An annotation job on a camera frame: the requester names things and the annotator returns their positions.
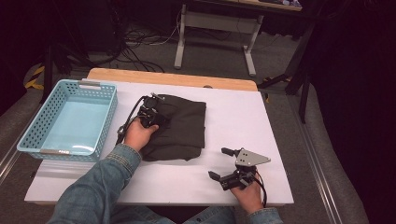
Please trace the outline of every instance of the hand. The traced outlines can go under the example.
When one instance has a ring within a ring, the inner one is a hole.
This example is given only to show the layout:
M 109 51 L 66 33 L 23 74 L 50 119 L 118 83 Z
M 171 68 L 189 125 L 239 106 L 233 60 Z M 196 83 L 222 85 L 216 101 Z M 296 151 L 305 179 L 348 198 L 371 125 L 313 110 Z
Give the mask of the hand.
M 236 187 L 230 189 L 230 191 L 249 215 L 263 209 L 262 189 L 256 181 L 253 181 L 252 184 L 244 189 Z
M 126 132 L 124 144 L 139 151 L 149 142 L 151 135 L 158 129 L 158 125 L 144 128 L 140 123 L 140 118 L 135 118 Z

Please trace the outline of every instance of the person's left hand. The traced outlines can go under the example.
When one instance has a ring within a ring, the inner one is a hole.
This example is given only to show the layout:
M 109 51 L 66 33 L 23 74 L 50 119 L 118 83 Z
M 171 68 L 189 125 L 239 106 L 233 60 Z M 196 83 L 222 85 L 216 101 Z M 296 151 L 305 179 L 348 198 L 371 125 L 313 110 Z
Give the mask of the person's left hand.
M 160 127 L 158 125 L 145 128 L 140 123 L 140 118 L 135 118 L 125 135 L 124 144 L 136 151 L 139 151 L 149 142 L 151 135 L 159 128 Z

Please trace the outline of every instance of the dark green cloth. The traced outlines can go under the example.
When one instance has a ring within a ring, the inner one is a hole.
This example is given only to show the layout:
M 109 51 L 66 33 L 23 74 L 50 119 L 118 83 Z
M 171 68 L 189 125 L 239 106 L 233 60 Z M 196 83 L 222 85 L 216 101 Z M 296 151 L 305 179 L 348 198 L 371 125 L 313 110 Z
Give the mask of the dark green cloth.
M 160 126 L 140 152 L 143 161 L 188 161 L 201 155 L 205 147 L 205 102 L 194 102 L 160 94 L 164 101 L 156 106 L 168 121 Z

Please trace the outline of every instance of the white desk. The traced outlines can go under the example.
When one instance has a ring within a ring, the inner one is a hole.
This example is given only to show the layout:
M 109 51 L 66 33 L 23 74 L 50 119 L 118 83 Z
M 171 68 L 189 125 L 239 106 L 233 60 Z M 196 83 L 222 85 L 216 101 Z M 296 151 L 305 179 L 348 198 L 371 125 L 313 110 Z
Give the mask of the white desk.
M 223 191 L 220 184 L 210 179 L 207 173 L 214 171 L 220 175 L 228 175 L 235 170 L 235 157 L 222 154 L 222 147 L 244 147 L 271 158 L 271 162 L 258 166 L 268 193 L 267 202 L 272 205 L 293 203 L 289 182 L 259 92 L 114 83 L 118 87 L 119 104 L 101 158 L 114 147 L 117 139 L 116 130 L 142 95 L 150 94 L 152 91 L 173 94 L 193 101 L 204 101 L 207 106 L 205 148 L 201 156 L 190 161 L 142 162 L 131 183 L 122 192 L 119 203 L 237 204 L 231 192 Z M 43 161 L 25 201 L 56 203 L 64 190 L 92 166 L 93 164 L 88 162 Z

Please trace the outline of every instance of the desk leg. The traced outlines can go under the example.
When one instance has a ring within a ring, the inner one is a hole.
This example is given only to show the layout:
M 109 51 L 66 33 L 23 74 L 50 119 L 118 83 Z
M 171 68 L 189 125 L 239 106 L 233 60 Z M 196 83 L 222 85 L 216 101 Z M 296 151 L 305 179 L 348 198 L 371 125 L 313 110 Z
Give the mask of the desk leg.
M 248 44 L 248 46 L 244 46 L 244 54 L 245 60 L 247 62 L 248 74 L 251 77 L 256 76 L 256 69 L 254 69 L 253 59 L 251 58 L 251 50 L 253 49 L 254 42 L 256 41 L 257 35 L 260 31 L 260 27 L 262 26 L 262 18 L 263 16 L 259 16 L 259 18 L 257 19 L 257 23 L 254 26 L 253 33 L 251 34 L 250 43 Z
M 183 5 L 181 8 L 181 16 L 180 16 L 180 34 L 178 35 L 178 44 L 177 44 L 177 52 L 175 58 L 175 68 L 181 68 L 181 62 L 183 61 L 183 52 L 184 52 L 184 31 L 186 27 L 186 5 Z

